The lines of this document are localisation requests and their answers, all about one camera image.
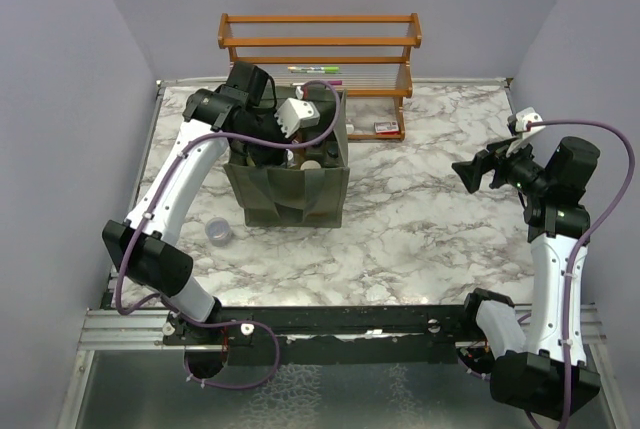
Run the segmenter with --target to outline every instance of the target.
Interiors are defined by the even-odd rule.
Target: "small box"
[[[374,128],[376,134],[400,134],[397,122],[376,122]]]

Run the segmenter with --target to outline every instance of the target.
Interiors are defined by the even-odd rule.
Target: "marker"
[[[290,66],[289,72],[294,74],[338,74],[340,67],[338,66],[316,66],[316,67],[297,67]]]
[[[331,84],[332,86],[341,86],[342,81],[326,81],[327,84]],[[291,84],[291,87],[304,86],[306,82],[294,82]]]

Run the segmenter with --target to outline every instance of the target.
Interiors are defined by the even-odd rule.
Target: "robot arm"
[[[531,323],[525,337],[510,298],[477,289],[465,302],[466,312],[485,334],[495,364],[491,372],[492,397],[553,419],[562,416],[565,362],[563,318],[568,317],[569,347],[575,386],[571,410],[576,411],[599,391],[597,373],[586,369],[580,330],[580,283],[587,247],[579,249],[572,277],[565,277],[569,254],[590,226],[588,212],[579,204],[600,152],[576,137],[562,139],[546,167],[533,160],[528,144],[533,131],[528,122],[542,119],[527,109],[509,119],[511,139],[493,143],[473,161],[452,168],[467,190],[478,190],[482,175],[494,171],[492,189],[510,184],[526,197],[524,219],[534,264]],[[565,313],[565,284],[571,284]]]
[[[269,81],[273,104],[265,109],[260,102]],[[109,221],[103,229],[109,255],[121,272],[117,288],[126,262],[126,275],[158,291],[170,307],[198,323],[215,320],[220,302],[191,275],[193,259],[175,244],[204,178],[229,144],[255,166],[280,165],[286,160],[285,149],[294,147],[290,144],[298,129],[319,122],[320,113],[311,102],[289,98],[277,110],[276,106],[273,78],[244,62],[234,64],[226,83],[215,92],[200,89],[189,97],[176,142],[149,191],[124,223]],[[338,106],[325,133],[295,147],[327,137],[337,115]],[[207,137],[221,130],[219,137]],[[226,137],[234,139],[228,142]]]

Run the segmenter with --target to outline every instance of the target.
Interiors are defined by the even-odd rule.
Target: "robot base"
[[[600,376],[572,366],[571,414],[600,392]],[[491,397],[497,402],[559,421],[562,418],[564,365],[529,352],[508,351],[491,372]]]

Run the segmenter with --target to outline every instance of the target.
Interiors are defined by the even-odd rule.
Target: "black mounting bar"
[[[453,364],[456,342],[484,340],[482,332],[466,322],[461,305],[221,308],[217,322],[231,320],[255,320],[271,327],[278,336],[282,364]],[[165,345],[223,342],[221,331],[195,328],[172,316],[168,322],[175,333],[164,338]],[[374,335],[375,330],[382,335]],[[262,329],[255,327],[245,336],[235,326],[227,336],[230,365],[273,362],[273,340]]]

